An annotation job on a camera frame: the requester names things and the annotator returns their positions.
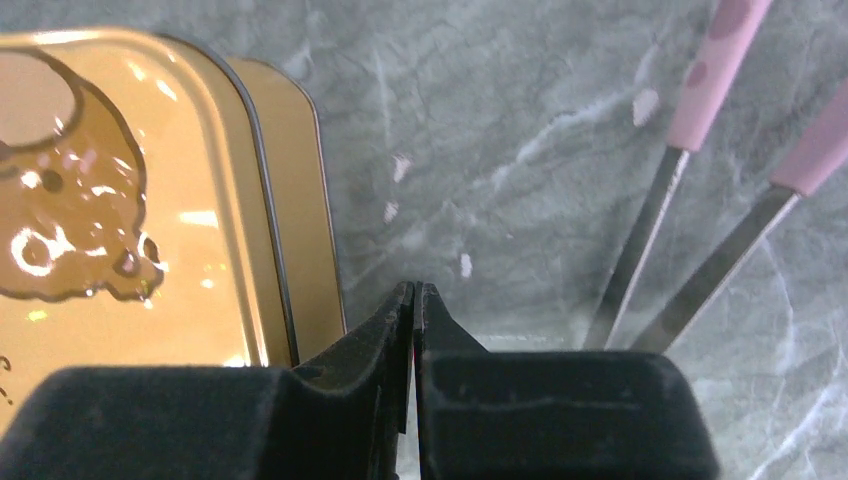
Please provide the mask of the pink metal tweezers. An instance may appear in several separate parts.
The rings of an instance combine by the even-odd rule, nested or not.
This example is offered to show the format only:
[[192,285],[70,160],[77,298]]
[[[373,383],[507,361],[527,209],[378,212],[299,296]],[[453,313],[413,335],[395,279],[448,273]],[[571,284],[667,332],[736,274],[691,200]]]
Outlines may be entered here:
[[583,345],[663,352],[847,158],[847,5],[717,1]]

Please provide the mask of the silver box lid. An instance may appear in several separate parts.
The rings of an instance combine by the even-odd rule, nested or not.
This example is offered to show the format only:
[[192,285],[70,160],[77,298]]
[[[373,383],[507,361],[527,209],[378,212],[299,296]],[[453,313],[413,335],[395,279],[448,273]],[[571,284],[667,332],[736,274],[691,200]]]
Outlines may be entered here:
[[258,62],[1,38],[1,425],[74,366],[290,366]]

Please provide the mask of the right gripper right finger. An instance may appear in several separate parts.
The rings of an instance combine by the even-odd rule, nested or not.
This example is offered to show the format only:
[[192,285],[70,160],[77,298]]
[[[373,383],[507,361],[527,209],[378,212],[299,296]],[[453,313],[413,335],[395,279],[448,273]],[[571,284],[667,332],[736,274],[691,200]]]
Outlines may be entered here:
[[658,354],[491,352],[415,288],[413,344],[425,479],[715,479],[692,389]]

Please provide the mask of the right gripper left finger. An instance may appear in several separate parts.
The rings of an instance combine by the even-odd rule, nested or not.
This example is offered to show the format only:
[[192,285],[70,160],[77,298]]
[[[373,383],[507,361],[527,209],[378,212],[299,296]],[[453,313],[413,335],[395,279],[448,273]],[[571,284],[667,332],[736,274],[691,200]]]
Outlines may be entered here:
[[415,288],[398,284],[319,355],[281,367],[75,367],[1,441],[5,479],[392,479]]

